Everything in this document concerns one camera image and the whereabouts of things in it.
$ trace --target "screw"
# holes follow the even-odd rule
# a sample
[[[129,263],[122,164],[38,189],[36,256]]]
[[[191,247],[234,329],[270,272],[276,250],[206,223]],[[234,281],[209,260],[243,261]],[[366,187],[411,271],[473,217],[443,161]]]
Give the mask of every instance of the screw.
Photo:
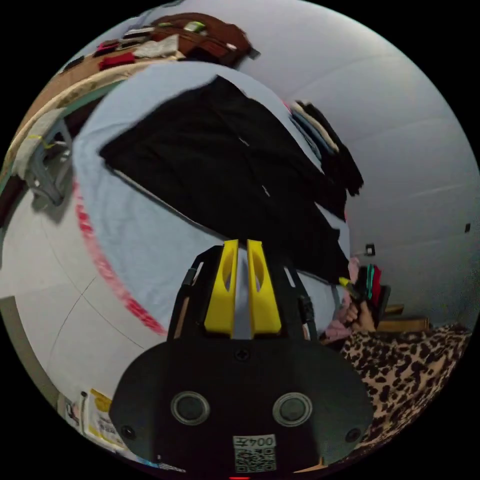
[[[355,442],[356,440],[359,439],[360,437],[360,430],[358,428],[352,428],[345,437],[345,441],[351,444],[352,442]]]
[[[250,358],[250,352],[246,348],[239,348],[235,352],[234,357],[239,362],[246,362]]]
[[[121,434],[122,434],[126,439],[129,439],[129,440],[134,440],[135,437],[136,437],[134,429],[133,429],[131,426],[127,426],[127,425],[124,425],[124,426],[121,428]]]

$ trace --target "leopard print fabric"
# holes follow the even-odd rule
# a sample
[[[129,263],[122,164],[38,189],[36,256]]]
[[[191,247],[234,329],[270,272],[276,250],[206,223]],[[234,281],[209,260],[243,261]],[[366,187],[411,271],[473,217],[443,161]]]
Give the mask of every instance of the leopard print fabric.
[[[373,422],[345,460],[384,445],[415,420],[443,388],[470,332],[461,325],[421,332],[356,332],[341,354],[361,376]]]

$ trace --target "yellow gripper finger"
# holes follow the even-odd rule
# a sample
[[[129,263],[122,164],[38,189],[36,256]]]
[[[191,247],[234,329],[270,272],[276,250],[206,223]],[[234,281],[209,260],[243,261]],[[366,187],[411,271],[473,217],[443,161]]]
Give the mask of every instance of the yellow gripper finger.
[[[251,336],[278,335],[282,329],[261,241],[247,241]]]
[[[220,264],[205,317],[204,326],[208,333],[228,335],[232,338],[235,323],[238,261],[239,241],[226,241],[223,245]]]

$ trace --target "light blue bed sheet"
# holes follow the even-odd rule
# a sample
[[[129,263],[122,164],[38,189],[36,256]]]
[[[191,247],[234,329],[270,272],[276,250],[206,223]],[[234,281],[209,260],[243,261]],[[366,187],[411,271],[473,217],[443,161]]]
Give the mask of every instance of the light blue bed sheet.
[[[193,260],[199,253],[221,244],[223,239],[192,225],[128,186],[105,168],[98,152],[167,99],[207,84],[216,75],[234,83],[268,108],[320,169],[318,159],[290,121],[289,111],[275,93],[244,73],[210,63],[157,64],[137,73],[101,101],[73,143],[75,175],[97,241],[130,294],[165,328],[170,323],[178,289]],[[339,244],[348,258],[350,235],[347,224],[319,208],[329,223],[340,230]],[[236,338],[250,335],[246,272],[246,252],[241,251]],[[343,289],[332,289],[303,273],[300,278],[312,298],[317,330],[322,332],[332,320]]]

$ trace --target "black jacket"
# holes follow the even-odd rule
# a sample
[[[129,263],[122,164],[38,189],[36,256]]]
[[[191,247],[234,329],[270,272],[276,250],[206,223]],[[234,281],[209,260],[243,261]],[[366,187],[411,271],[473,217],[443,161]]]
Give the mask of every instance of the black jacket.
[[[161,104],[100,155],[112,170],[230,239],[282,250],[337,284],[348,260],[315,203],[344,220],[346,192],[262,104],[217,76]]]

